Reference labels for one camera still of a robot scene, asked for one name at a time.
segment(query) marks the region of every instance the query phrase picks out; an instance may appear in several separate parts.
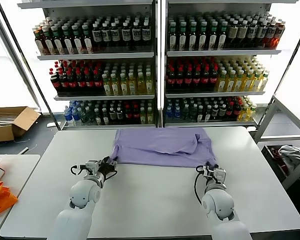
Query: shelf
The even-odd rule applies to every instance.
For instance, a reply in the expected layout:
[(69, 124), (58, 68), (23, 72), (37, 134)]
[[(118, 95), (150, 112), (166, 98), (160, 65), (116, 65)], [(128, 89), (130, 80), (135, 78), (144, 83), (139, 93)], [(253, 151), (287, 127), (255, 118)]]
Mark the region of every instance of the shelf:
[(234, 127), (234, 126), (245, 126), (251, 127), (257, 126), (255, 121), (215, 121), (215, 122), (176, 122), (166, 123), (165, 127)]
[(247, 96), (263, 95), (264, 91), (230, 91), (230, 92), (200, 92), (200, 93), (166, 93), (168, 99), (175, 98), (205, 98), (205, 97), (229, 97), (229, 96)]
[(28, 0), (18, 3), (21, 9), (49, 9), (91, 6), (150, 5), (152, 0)]
[(251, 50), (205, 50), (205, 51), (167, 51), (168, 57), (201, 57), (201, 56), (234, 56), (234, 55), (277, 55), (281, 50), (251, 49)]
[(155, 128), (154, 124), (131, 124), (131, 125), (86, 125), (86, 126), (65, 126), (63, 130), (102, 130), (102, 129), (138, 129), (138, 128)]
[(152, 58), (154, 52), (118, 52), (93, 54), (64, 54), (37, 56), (39, 60), (79, 60), (79, 59), (139, 59)]
[(125, 95), (125, 96), (55, 96), (56, 101), (70, 100), (127, 100), (127, 99), (154, 99), (155, 95)]
[(169, 4), (295, 4), (299, 0), (168, 0)]

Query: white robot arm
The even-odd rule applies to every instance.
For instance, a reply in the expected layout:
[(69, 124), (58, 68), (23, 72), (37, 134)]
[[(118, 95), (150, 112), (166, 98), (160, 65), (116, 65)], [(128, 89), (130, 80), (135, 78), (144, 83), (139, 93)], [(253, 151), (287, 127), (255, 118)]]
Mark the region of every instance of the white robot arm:
[[(212, 227), (213, 240), (252, 240), (248, 228), (240, 220), (235, 210), (232, 197), (226, 192), (226, 171), (221, 168), (209, 169), (209, 166), (198, 166), (194, 191), (202, 204)], [(204, 196), (200, 201), (196, 183), (200, 175), (206, 179)]]
[(98, 200), (105, 180), (117, 174), (117, 161), (105, 157), (103, 160), (89, 160), (79, 166), (79, 173), (75, 165), (71, 168), (74, 175), (86, 171), (84, 180), (77, 182), (70, 191), (71, 209), (59, 213), (53, 230), (47, 240), (86, 240), (92, 223), (92, 213)]

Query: white table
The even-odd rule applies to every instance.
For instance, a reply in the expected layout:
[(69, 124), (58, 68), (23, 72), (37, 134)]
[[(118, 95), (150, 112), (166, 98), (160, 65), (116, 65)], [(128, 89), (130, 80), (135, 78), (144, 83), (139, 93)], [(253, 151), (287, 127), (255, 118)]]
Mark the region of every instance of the white table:
[[(260, 127), (258, 128), (254, 141), (268, 142), (268, 141), (289, 141), (300, 140), (300, 135), (285, 135), (285, 136), (263, 136), (271, 119), (276, 111), (280, 109), (284, 114), (291, 119), (291, 121), (300, 129), (300, 93), (299, 94), (282, 94), (276, 93), (273, 95), (274, 102), (271, 104), (263, 119)], [(285, 189), (288, 189), (296, 180), (300, 178), (300, 164), (294, 171), (282, 182)]]
[[(40, 155), (0, 155), (0, 167), (5, 170), (3, 185), (17, 197), (36, 167)], [(11, 208), (0, 213), (0, 227)]]
[[(250, 232), (300, 229), (300, 215), (244, 127), (205, 129), (239, 218)], [(82, 179), (70, 167), (112, 152), (115, 130), (59, 131), (3, 224), (4, 238), (44, 239)], [(204, 236), (211, 227), (194, 193), (193, 168), (120, 164), (95, 206), (89, 239)], [(203, 194), (203, 181), (198, 192)]]

